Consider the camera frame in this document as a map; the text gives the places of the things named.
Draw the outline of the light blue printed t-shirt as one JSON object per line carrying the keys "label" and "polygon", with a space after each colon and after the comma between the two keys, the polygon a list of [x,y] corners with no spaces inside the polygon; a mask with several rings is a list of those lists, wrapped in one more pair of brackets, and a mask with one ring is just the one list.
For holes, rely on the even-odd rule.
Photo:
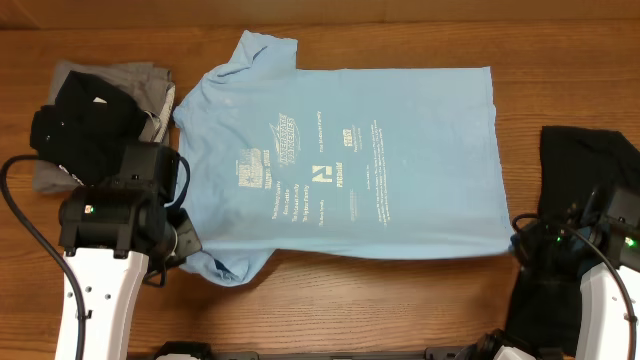
{"label": "light blue printed t-shirt", "polygon": [[302,70],[253,32],[175,109],[202,247],[184,268],[250,282],[277,250],[430,260],[504,253],[491,71]]}

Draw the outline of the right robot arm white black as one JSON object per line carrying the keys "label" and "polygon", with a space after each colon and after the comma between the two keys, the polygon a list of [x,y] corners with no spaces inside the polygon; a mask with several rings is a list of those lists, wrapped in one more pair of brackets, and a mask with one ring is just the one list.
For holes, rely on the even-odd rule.
{"label": "right robot arm white black", "polygon": [[624,187],[591,193],[563,218],[516,216],[512,249],[529,277],[579,282],[577,359],[639,356],[639,194]]}

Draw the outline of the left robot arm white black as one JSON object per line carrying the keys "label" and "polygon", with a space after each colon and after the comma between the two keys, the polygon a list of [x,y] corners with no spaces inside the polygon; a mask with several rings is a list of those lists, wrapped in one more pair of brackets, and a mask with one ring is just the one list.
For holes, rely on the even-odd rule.
{"label": "left robot arm white black", "polygon": [[177,184],[187,160],[159,143],[126,148],[119,172],[79,186],[59,210],[69,274],[58,359],[124,359],[140,288],[161,288],[170,269],[202,248]]}

